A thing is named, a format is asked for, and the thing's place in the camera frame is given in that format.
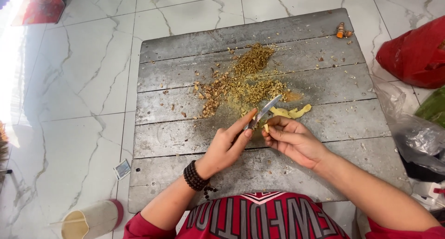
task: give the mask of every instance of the marble floor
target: marble floor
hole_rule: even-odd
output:
[[[407,93],[413,112],[430,93],[375,60],[381,44],[445,14],[443,0],[68,0],[58,24],[11,27],[21,0],[0,10],[0,120],[10,137],[0,193],[0,238],[61,238],[71,209],[117,198],[132,158],[143,40],[346,8],[372,74]],[[348,234],[354,207],[327,204]],[[124,223],[131,218],[126,213]],[[122,238],[123,225],[101,238]]]

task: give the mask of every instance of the green bag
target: green bag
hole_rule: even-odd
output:
[[[415,115],[445,128],[445,88],[434,91]]]

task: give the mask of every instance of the plastic bag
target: plastic bag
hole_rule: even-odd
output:
[[[398,79],[422,88],[445,85],[445,16],[383,43],[376,60]]]
[[[415,115],[445,128],[445,88],[434,91]]]
[[[404,113],[406,94],[379,77],[371,78],[400,155],[407,162],[445,175],[445,129]]]

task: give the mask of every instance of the wooden plank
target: wooden plank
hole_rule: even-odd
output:
[[[346,29],[353,29],[346,9],[335,9],[330,12],[331,14],[328,11],[321,11],[284,19],[147,40],[141,45],[140,62],[209,54],[224,51],[227,48],[243,48],[257,42],[262,44],[282,43],[335,35],[340,22],[345,23]]]
[[[391,137],[328,142],[333,152],[402,191],[411,186]],[[202,155],[133,159],[130,175],[129,212],[140,211],[148,202],[176,180],[184,167]],[[258,191],[287,191],[305,194],[314,201],[345,201],[346,198],[311,170],[272,150],[248,150],[237,162],[211,179],[219,191],[211,199]],[[205,202],[203,193],[196,203]]]
[[[372,88],[372,81],[366,64],[299,71],[267,78],[288,83],[287,88],[292,92],[304,94],[302,99],[289,100],[286,103],[279,102],[275,105],[278,108],[295,108],[306,104],[319,105],[377,97],[375,93],[368,92]],[[166,94],[163,94],[163,91],[138,93],[136,125],[198,117],[202,114],[202,105],[205,100],[200,100],[192,91],[193,87],[187,87],[169,89]],[[266,103],[267,100],[264,100],[258,106],[264,106]],[[187,117],[182,116],[181,112],[186,113]],[[222,102],[216,111],[216,116],[234,113],[241,113],[241,111],[234,110]]]
[[[348,39],[340,39],[333,35],[327,38],[319,37],[277,45],[264,71],[273,71],[275,68],[285,72],[304,71],[331,67],[333,64],[342,66],[365,63],[354,35]],[[197,80],[202,83],[212,82],[214,73],[211,68],[226,71],[233,62],[234,55],[240,56],[248,50],[250,48],[238,49],[234,54],[226,51],[163,60],[154,64],[140,64],[137,92],[193,86],[193,82]]]
[[[227,128],[238,118],[239,115],[229,115],[138,125],[134,132],[133,157],[203,153],[218,128]],[[391,135],[377,99],[315,105],[298,121],[323,142]],[[265,144],[258,129],[247,148],[260,147]]]

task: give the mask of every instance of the fingernail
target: fingernail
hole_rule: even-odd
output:
[[[248,129],[246,129],[246,131],[244,131],[244,135],[245,135],[247,138],[251,138],[252,133],[253,133],[253,130],[251,130],[250,128],[248,128]]]

